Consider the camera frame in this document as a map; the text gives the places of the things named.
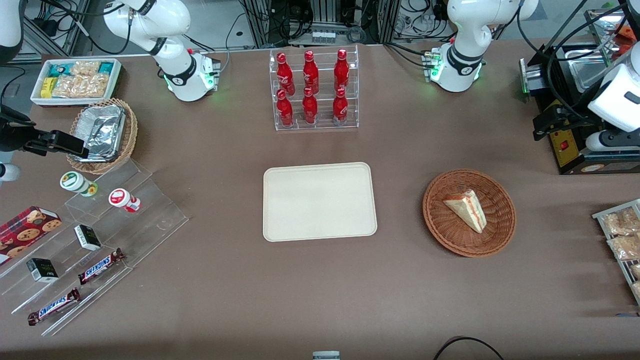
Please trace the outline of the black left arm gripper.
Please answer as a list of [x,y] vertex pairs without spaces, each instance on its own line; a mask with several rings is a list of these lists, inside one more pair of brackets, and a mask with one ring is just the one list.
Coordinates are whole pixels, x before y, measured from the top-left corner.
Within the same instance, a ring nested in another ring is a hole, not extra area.
[[589,118],[569,112],[566,107],[558,102],[552,102],[547,111],[543,111],[532,120],[534,130],[532,136],[534,141],[541,141],[547,135],[555,132],[566,132],[571,129],[584,127],[597,127],[597,124]]

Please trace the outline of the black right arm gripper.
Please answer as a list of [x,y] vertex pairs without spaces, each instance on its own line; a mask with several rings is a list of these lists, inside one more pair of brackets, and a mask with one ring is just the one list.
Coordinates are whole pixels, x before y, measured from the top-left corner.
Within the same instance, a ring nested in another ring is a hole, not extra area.
[[[22,112],[18,112],[7,105],[1,107],[0,121],[0,151],[24,151],[34,154],[46,154],[47,151],[34,149],[31,141],[38,141],[44,132],[35,128],[35,124]],[[85,159],[89,157],[89,149],[85,142],[73,135],[60,130],[51,130],[46,134],[46,148],[48,152],[64,153]]]

